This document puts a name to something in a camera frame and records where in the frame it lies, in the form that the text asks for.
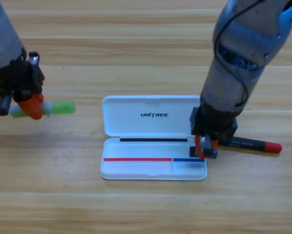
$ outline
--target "gray robot arm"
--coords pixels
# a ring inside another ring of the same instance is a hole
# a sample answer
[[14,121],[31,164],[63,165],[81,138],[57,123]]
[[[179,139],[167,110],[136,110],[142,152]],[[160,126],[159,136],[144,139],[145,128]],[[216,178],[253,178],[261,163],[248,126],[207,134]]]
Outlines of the gray robot arm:
[[292,0],[228,1],[214,29],[201,104],[190,118],[199,157],[212,157],[220,138],[233,137],[236,117],[291,30]]
[[9,112],[12,99],[33,119],[42,117],[44,75],[37,52],[28,54],[0,3],[0,116]]

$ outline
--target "blue strip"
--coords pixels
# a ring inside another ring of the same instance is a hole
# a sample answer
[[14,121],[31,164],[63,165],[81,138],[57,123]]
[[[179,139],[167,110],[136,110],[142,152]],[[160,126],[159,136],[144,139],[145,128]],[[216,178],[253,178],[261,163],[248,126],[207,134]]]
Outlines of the blue strip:
[[173,162],[205,162],[205,160],[199,158],[174,158]]

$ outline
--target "marker body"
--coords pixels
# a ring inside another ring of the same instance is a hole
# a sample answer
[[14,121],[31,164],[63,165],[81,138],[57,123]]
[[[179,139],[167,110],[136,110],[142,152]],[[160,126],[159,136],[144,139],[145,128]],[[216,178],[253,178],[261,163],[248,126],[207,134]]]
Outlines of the marker body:
[[[42,115],[73,114],[75,105],[72,101],[46,101],[41,103]],[[9,109],[9,116],[12,118],[27,117],[18,104],[13,104]]]
[[255,150],[269,153],[279,153],[283,147],[277,143],[271,143],[260,140],[246,139],[241,137],[233,137],[231,139],[221,139],[219,145],[229,146],[233,148]]

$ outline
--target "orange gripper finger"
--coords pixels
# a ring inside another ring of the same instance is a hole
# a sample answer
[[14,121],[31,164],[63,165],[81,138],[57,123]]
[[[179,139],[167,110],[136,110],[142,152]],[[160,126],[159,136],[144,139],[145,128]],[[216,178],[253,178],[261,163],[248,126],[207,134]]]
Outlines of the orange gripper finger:
[[218,146],[219,140],[212,140],[211,141],[211,147],[213,150],[216,149],[216,147]]
[[33,94],[33,97],[38,100],[39,103],[44,102],[44,96],[43,94]]
[[208,158],[208,156],[203,155],[201,153],[201,145],[200,145],[200,136],[195,136],[195,144],[196,144],[196,152],[197,152],[197,156],[201,159],[206,159]]
[[38,99],[32,97],[28,101],[20,101],[17,104],[31,118],[35,120],[42,118],[42,107]]

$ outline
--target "open box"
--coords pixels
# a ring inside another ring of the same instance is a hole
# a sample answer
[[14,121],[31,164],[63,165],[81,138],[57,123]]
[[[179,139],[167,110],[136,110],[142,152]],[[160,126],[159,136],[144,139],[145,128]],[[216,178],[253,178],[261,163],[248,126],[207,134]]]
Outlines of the open box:
[[201,180],[206,161],[189,157],[195,146],[190,115],[199,96],[108,96],[102,101],[105,179]]

